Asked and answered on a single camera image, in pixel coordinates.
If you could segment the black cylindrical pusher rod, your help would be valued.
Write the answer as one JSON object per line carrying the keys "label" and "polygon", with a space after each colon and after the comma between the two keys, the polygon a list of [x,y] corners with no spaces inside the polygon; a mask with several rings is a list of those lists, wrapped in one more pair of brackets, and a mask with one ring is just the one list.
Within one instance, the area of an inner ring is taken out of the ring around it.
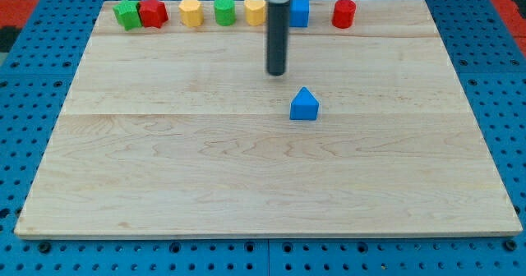
{"label": "black cylindrical pusher rod", "polygon": [[286,72],[290,2],[270,2],[266,25],[266,71],[272,76]]}

